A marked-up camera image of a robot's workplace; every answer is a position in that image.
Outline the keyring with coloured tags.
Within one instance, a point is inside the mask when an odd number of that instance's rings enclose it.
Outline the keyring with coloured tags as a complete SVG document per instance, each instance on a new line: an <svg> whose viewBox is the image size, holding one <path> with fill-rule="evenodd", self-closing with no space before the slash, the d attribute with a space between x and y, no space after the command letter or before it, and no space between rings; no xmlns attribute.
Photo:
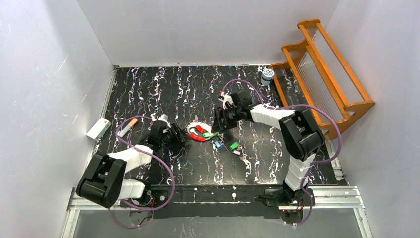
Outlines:
<svg viewBox="0 0 420 238"><path fill-rule="evenodd" d="M186 132L191 139L197 142L211 142L213 146L220 150L223 148L219 138L219 132L212 132L212 127L203 122L192 122L186 126Z"/></svg>

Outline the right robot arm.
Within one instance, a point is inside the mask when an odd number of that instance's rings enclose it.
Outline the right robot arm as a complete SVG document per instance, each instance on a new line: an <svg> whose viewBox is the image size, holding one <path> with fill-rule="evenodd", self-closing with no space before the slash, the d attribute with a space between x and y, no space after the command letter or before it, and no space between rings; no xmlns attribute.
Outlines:
<svg viewBox="0 0 420 238"><path fill-rule="evenodd" d="M214 109L211 131L216 133L235 128L241 120L265 124L280 130L290 155L284 185L293 192L305 187L305 175L325 143L323 133L311 110L305 107L280 109L254 103L243 90L230 95L221 91L218 99L222 106Z"/></svg>

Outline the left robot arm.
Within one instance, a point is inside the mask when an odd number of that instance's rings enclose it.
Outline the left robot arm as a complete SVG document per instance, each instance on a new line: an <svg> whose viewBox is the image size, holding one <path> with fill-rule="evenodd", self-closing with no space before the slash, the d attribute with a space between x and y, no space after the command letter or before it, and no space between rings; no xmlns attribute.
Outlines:
<svg viewBox="0 0 420 238"><path fill-rule="evenodd" d="M154 152L162 148L179 149L189 141L191 137L177 124L157 120L152 123L149 135L134 147L106 155L94 154L76 194L104 208L119 200L141 198L146 185L137 179L126 179L126 173L149 164Z"/></svg>

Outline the green tagged loose key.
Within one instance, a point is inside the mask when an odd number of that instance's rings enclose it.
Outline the green tagged loose key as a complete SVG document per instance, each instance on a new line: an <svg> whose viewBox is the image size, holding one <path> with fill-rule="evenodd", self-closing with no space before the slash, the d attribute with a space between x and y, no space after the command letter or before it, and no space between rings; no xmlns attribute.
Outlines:
<svg viewBox="0 0 420 238"><path fill-rule="evenodd" d="M229 146L229 149L230 149L232 154L237 155L237 156L241 156L243 146L240 145L238 142L234 142Z"/></svg>

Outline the orange white marker tube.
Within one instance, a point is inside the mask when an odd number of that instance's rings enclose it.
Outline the orange white marker tube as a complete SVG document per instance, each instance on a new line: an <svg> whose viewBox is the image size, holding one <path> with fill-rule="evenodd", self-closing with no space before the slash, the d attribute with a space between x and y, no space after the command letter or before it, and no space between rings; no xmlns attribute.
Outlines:
<svg viewBox="0 0 420 238"><path fill-rule="evenodd" d="M128 132L130 132L132 130L132 128L136 125L138 119L137 118L133 118L128 124L127 126L125 126L119 133L118 136L119 137L124 137Z"/></svg>

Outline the small white blue jar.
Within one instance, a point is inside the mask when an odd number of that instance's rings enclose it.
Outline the small white blue jar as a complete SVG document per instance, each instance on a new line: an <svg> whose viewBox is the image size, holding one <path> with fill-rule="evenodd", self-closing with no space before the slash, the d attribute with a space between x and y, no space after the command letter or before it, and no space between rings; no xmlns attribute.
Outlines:
<svg viewBox="0 0 420 238"><path fill-rule="evenodd" d="M262 71L262 77L261 77L260 82L264 86L269 86L272 84L274 77L275 77L275 71L270 68L265 68Z"/></svg>

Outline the white cardboard box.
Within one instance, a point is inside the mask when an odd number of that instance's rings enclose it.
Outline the white cardboard box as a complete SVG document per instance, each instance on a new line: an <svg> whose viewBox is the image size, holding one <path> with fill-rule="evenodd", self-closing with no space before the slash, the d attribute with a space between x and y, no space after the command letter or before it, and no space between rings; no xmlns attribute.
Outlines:
<svg viewBox="0 0 420 238"><path fill-rule="evenodd" d="M98 121L92 126L91 129L86 133L86 136L95 141L99 141L104 133L110 128L111 123L109 120L101 117Z"/></svg>

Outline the orange wooden rack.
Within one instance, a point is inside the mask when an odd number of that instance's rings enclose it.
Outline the orange wooden rack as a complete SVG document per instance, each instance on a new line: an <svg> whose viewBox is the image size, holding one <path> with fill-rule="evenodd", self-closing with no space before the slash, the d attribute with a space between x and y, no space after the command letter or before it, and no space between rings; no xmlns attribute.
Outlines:
<svg viewBox="0 0 420 238"><path fill-rule="evenodd" d="M290 70L294 77L274 76L274 84L283 105L293 103L291 89L297 89L309 105L328 113L332 123L317 111L312 114L330 140L351 127L375 104L350 65L341 54L319 19L303 20L297 24L303 34L299 43L282 47L286 61L271 64L274 71Z"/></svg>

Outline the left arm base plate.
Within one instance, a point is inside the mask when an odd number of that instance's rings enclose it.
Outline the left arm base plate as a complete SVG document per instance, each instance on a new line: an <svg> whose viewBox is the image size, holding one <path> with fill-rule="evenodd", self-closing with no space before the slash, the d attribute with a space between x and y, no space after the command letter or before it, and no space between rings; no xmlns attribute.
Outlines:
<svg viewBox="0 0 420 238"><path fill-rule="evenodd" d="M166 202L169 198L170 192L167 190L150 190L147 189L139 198L127 198L127 202L139 207L155 208Z"/></svg>

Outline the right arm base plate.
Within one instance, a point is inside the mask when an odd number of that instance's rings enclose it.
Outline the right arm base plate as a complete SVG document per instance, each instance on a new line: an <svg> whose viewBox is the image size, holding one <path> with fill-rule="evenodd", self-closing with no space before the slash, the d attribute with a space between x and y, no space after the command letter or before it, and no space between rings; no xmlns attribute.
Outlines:
<svg viewBox="0 0 420 238"><path fill-rule="evenodd" d="M269 188L266 189L263 194L258 195L254 201L261 201L264 205L268 207L278 207L278 206L297 206L303 205L309 206L310 199L312 200L313 205L316 204L314 193L311 189L307 189L308 195L300 190L297 191L288 191L282 188Z"/></svg>

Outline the aluminium rail frame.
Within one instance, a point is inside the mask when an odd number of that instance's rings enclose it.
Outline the aluminium rail frame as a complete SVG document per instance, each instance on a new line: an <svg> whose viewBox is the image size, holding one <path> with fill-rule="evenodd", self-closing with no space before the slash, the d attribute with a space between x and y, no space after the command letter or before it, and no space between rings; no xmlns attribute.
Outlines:
<svg viewBox="0 0 420 238"><path fill-rule="evenodd" d="M64 238L370 238L356 186L315 185L280 201L273 186L179 186L154 212L122 203L110 210L73 194Z"/></svg>

